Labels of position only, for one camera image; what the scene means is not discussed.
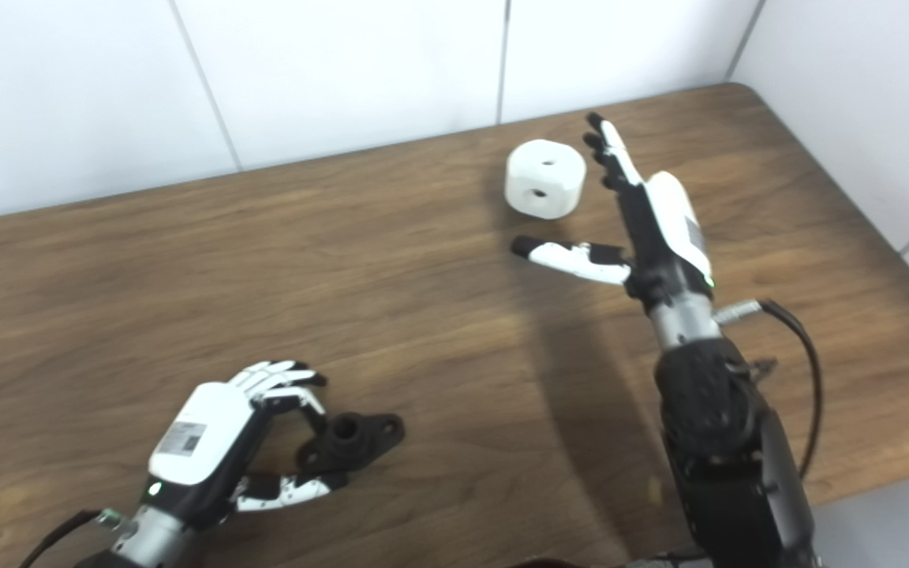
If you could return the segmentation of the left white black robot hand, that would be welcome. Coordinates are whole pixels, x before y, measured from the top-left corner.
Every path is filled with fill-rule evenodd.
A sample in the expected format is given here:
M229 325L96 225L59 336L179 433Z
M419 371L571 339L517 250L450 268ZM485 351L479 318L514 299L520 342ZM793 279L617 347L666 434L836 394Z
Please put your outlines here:
M307 364L262 361L225 382L200 384L149 457L141 503L202 533L232 514L296 506L345 488L342 472L248 472L280 414L299 411L314 434L326 432L326 411L312 392L325 383Z

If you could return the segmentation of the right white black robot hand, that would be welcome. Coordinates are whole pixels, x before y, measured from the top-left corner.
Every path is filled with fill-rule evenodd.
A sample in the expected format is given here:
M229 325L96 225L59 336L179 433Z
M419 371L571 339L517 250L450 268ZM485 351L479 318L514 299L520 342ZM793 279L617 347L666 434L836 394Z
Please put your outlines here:
M685 294L712 302L712 265L700 224L676 176L638 172L627 145L610 120L597 112L585 119L583 140L603 167L602 184L613 191L634 255L595 242L538 240L518 236L510 251L531 263L627 289L646 312Z

